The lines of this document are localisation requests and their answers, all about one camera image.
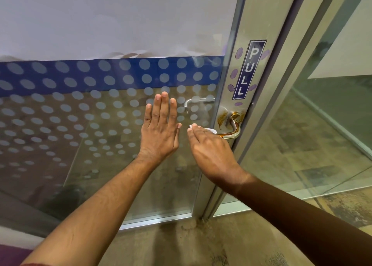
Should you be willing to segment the person's right hand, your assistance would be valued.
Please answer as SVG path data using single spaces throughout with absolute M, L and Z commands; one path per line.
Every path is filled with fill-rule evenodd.
M 192 150 L 191 152 L 202 173 L 224 192 L 237 195 L 244 185 L 256 178 L 246 172 L 235 160 L 230 150 Z

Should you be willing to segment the person's left hand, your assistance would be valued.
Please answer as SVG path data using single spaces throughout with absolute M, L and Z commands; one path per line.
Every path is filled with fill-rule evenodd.
M 161 94 L 156 94 L 152 105 L 151 124 L 141 128 L 141 147 L 138 160 L 158 165 L 174 153 L 174 132 L 177 124 L 177 102 L 169 98 L 168 120 L 160 120 Z

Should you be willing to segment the silver door lever handle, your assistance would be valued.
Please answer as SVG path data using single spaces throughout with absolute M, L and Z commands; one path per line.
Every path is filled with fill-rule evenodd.
M 228 142 L 228 144 L 231 146 L 232 143 L 235 141 L 235 139 L 239 137 L 240 132 L 241 132 L 241 128 L 240 128 L 239 121 L 238 121 L 241 115 L 238 112 L 232 112 L 230 114 L 227 114 L 227 113 L 223 114 L 222 117 L 226 117 L 226 122 L 228 124 L 228 127 L 231 127 L 230 132 L 218 133 L 213 128 L 206 128 L 206 129 L 210 130 L 211 132 L 218 135 L 219 137 L 225 139 Z

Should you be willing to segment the glass door with aluminium stile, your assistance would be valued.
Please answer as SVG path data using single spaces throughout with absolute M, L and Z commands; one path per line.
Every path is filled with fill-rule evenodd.
M 179 149 L 146 181 L 121 229 L 189 217 L 208 218 L 220 191 L 201 175 L 187 128 L 215 129 L 224 88 L 234 13 L 217 85 L 127 89 L 0 98 L 0 216 L 2 224 L 47 235 L 88 197 L 137 157 L 146 104 L 167 92 L 183 127 Z M 183 104 L 191 98 L 214 103 Z

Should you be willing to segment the person's right forearm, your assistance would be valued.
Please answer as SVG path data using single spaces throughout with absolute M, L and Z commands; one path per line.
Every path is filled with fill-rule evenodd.
M 316 266 L 372 266 L 372 236 L 237 170 L 226 191 L 259 214 Z

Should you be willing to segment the person's left forearm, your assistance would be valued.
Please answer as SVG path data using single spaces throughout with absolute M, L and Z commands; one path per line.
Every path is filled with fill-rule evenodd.
M 164 159 L 139 154 L 58 225 L 20 266 L 98 266 L 135 197 Z

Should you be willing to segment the blue dotted window film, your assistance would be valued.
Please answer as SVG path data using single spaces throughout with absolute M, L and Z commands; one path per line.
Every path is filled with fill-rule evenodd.
M 224 56 L 0 62 L 0 98 L 217 85 Z

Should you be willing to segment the blue door sign label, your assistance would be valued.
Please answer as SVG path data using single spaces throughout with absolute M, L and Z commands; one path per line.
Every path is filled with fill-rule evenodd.
M 266 39 L 249 41 L 232 100 L 243 100 L 246 98 L 266 42 Z

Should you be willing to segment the group of purple oval stickers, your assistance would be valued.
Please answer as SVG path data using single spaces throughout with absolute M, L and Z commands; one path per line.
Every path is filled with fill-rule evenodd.
M 242 65 L 243 65 L 243 62 L 244 62 L 244 57 L 245 57 L 247 48 L 248 48 L 248 46 L 245 47 L 245 48 L 239 47 L 237 49 L 237 51 L 235 52 L 235 55 L 233 56 L 233 59 L 234 59 L 233 62 L 234 63 L 235 62 L 238 62 L 239 64 L 238 64 L 238 66 L 234 67 L 231 70 L 230 74 L 228 75 L 229 80 L 228 80 L 227 90 L 232 93 L 232 97 L 233 97 L 235 85 L 237 84 L 237 81 L 238 81 L 238 78 L 239 78 L 239 74 L 240 74 L 240 71 L 241 71 L 241 68 L 242 68 Z M 266 46 L 265 46 L 264 47 L 264 50 L 263 50 L 263 53 L 262 53 L 262 56 L 261 56 L 261 58 L 259 60 L 257 69 L 255 71 L 255 74 L 253 76 L 253 79 L 252 79 L 252 82 L 251 82 L 251 85 L 249 87 L 249 91 L 248 92 L 253 91 L 257 87 L 257 82 L 254 82 L 253 81 L 254 80 L 254 77 L 255 77 L 256 73 L 262 67 L 264 67 L 265 60 L 267 59 L 267 57 L 269 57 L 270 53 L 271 53 L 271 50 L 270 49 L 266 49 Z M 242 105 L 243 104 L 243 100 L 234 100 L 235 101 L 235 105 L 236 106 Z

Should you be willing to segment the fixed glass side panel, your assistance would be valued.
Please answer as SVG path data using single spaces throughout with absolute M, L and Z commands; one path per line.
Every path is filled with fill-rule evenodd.
M 372 0 L 303 0 L 235 152 L 352 223 L 372 212 Z

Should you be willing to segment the purple floor mat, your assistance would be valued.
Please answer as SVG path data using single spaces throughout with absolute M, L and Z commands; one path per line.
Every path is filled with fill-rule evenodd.
M 20 266 L 33 250 L 0 245 L 0 266 Z

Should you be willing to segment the aluminium door frame post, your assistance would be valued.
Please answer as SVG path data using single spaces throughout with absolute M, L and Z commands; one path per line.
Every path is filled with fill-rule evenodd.
M 213 119 L 238 164 L 336 215 L 372 187 L 372 0 L 238 0 Z

